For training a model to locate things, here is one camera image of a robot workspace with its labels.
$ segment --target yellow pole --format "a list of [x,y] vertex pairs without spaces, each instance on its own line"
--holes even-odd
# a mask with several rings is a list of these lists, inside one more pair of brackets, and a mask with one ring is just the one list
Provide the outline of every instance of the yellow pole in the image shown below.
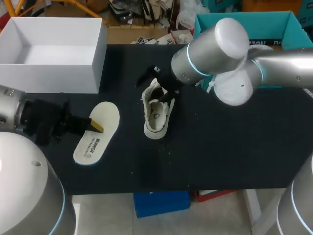
[[12,5],[11,0],[4,0],[4,5],[6,6],[6,9],[8,10],[9,15],[11,17],[16,17],[16,13],[14,11],[14,7]]
[[28,8],[26,11],[24,11],[23,13],[21,13],[20,15],[18,16],[23,16],[25,15],[27,12],[30,12],[32,11],[35,7],[39,6],[41,3],[43,3],[43,0],[38,0],[38,2],[34,5],[32,5],[30,8]]
[[[102,18],[101,16],[99,16],[98,14],[94,13],[93,11],[91,11],[89,8],[85,7],[84,5],[80,4],[79,2],[77,2],[76,0],[69,0],[71,3],[75,4],[77,7],[79,7],[80,9],[82,9],[83,11],[87,12],[88,14],[92,15],[95,18]],[[104,24],[107,24],[107,21],[105,19],[102,19],[102,22]]]
[[22,8],[22,6],[24,5],[25,0],[19,0],[19,3],[17,4],[16,8],[15,8],[15,14],[18,15],[20,13],[20,10]]

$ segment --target white plastic bag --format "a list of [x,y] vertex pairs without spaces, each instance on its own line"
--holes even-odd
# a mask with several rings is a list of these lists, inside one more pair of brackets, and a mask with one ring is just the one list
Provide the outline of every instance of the white plastic bag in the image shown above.
[[209,8],[203,6],[200,0],[180,0],[180,10],[176,19],[176,29],[178,24],[193,29],[195,27],[196,14],[210,13]]

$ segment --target shoe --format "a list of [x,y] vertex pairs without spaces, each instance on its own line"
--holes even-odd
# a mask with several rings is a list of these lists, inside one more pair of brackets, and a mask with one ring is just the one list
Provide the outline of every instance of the shoe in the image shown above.
[[155,78],[150,86],[142,93],[142,102],[145,114],[143,131],[153,140],[161,139],[167,132],[168,121],[174,106],[175,99],[170,103],[159,102],[159,98],[167,93]]

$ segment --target blue box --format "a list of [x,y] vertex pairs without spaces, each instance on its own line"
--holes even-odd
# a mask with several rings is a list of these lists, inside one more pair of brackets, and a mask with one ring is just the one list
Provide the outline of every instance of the blue box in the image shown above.
[[202,4],[210,9],[211,13],[224,12],[225,8],[240,3],[241,0],[202,0]]
[[[236,19],[245,27],[251,45],[281,45],[285,50],[313,47],[298,19],[290,11],[199,14],[196,16],[194,39],[226,17]],[[211,80],[212,77],[208,77],[201,82],[204,90]]]
[[137,218],[175,212],[190,207],[187,191],[134,193]]
[[313,25],[313,0],[303,0],[298,19],[302,27],[308,27]]

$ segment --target black sticker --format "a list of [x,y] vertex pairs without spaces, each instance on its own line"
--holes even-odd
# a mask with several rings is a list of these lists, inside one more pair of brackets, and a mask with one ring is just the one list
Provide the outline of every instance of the black sticker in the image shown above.
[[313,7],[313,2],[309,2],[308,5],[307,5],[307,9],[310,9]]
[[302,23],[306,23],[307,22],[307,18],[302,18],[301,20],[300,20],[300,23],[302,24]]
[[250,39],[250,45],[278,46],[281,44],[281,39]]

